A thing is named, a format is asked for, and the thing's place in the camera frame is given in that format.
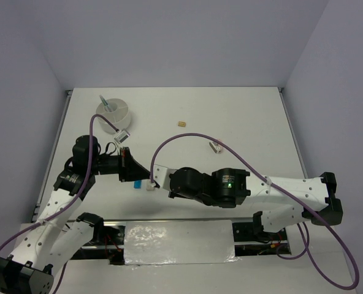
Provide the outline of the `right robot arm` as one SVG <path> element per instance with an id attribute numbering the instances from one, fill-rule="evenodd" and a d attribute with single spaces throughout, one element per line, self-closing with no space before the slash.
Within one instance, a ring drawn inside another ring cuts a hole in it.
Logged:
<path id="1" fill-rule="evenodd" d="M 266 239 L 290 225 L 310 221 L 318 226 L 342 222 L 342 203 L 336 198 L 333 173 L 310 179 L 265 176 L 222 168 L 208 175 L 184 167 L 171 171 L 164 182 L 170 198 L 194 200 L 206 206 L 236 208 L 244 205 L 252 214 L 252 233 Z"/>

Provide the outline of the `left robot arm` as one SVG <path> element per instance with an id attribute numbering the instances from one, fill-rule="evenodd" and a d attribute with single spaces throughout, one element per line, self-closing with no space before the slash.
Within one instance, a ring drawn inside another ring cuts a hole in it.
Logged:
<path id="1" fill-rule="evenodd" d="M 97 175 L 118 175 L 123 183 L 147 179 L 150 172 L 133 159 L 127 147 L 118 153 L 102 153 L 96 137 L 78 137 L 38 220 L 21 231 L 24 239 L 8 257 L 0 257 L 1 293 L 49 293 L 54 275 L 64 271 L 82 245 L 104 240 L 104 220 L 96 214 L 83 213 L 63 230 Z"/>

